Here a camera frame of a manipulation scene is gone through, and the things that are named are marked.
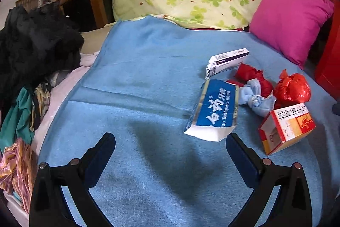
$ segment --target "pink pillow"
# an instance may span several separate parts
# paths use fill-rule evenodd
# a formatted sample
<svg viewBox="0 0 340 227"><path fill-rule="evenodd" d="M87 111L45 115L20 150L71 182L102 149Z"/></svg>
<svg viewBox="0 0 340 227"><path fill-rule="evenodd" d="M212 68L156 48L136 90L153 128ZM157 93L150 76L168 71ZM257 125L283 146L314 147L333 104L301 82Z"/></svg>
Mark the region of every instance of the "pink pillow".
<svg viewBox="0 0 340 227"><path fill-rule="evenodd" d="M321 26L333 12L329 0L262 0L249 31L303 69Z"/></svg>

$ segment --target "black clothing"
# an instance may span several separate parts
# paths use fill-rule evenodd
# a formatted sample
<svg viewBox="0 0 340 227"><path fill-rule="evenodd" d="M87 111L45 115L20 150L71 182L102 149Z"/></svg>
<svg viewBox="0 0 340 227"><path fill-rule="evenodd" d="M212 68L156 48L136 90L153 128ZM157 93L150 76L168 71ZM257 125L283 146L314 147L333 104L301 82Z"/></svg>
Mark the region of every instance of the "black clothing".
<svg viewBox="0 0 340 227"><path fill-rule="evenodd" d="M29 13L22 7L10 10L0 31L0 100L5 118L23 86L35 88L57 70L79 67L83 37L62 15L58 3Z"/></svg>

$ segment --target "pink fabric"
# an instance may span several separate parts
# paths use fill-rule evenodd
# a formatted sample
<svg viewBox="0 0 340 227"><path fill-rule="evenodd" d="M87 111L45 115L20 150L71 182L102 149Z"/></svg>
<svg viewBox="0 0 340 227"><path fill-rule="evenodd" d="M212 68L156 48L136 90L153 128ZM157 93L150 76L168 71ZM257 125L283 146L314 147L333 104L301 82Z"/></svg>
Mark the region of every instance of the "pink fabric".
<svg viewBox="0 0 340 227"><path fill-rule="evenodd" d="M329 0L262 0L249 31L303 69L321 26L333 12Z"/></svg>
<svg viewBox="0 0 340 227"><path fill-rule="evenodd" d="M23 209L30 212L31 196L38 172L37 158L31 147L18 138L6 147L0 162L0 188L7 193L13 190L23 201Z"/></svg>

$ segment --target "green clothing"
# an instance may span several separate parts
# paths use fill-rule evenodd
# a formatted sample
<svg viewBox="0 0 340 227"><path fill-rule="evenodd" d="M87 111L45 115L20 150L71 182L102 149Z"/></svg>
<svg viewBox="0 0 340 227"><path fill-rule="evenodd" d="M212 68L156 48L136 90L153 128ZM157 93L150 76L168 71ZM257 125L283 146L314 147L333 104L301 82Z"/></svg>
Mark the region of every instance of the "green clothing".
<svg viewBox="0 0 340 227"><path fill-rule="evenodd" d="M26 144L31 144L34 132L30 131L30 118L32 112L32 96L22 88L0 130L0 150L4 153L5 147L10 147L17 138L22 138Z"/></svg>

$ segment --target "metal screw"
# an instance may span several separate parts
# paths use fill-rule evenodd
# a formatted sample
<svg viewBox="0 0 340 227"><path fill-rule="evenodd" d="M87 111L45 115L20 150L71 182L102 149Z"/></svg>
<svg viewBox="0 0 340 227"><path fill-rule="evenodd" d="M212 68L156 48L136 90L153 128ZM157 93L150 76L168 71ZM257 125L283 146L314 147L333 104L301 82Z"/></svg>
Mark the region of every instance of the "metal screw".
<svg viewBox="0 0 340 227"><path fill-rule="evenodd" d="M267 165L267 166L269 166L269 165L272 164L272 161L271 161L270 159L268 159L268 158L264 158L264 159L262 160L262 162L263 162L265 165Z"/></svg>
<svg viewBox="0 0 340 227"><path fill-rule="evenodd" d="M77 164L79 164L80 160L78 158L74 158L70 161L70 164L72 166L76 166Z"/></svg>
<svg viewBox="0 0 340 227"><path fill-rule="evenodd" d="M302 169L302 165L298 162L295 162L294 163L294 166L297 168L297 169Z"/></svg>
<svg viewBox="0 0 340 227"><path fill-rule="evenodd" d="M42 162L39 164L39 168L43 169L45 166L47 166L47 164L45 162Z"/></svg>

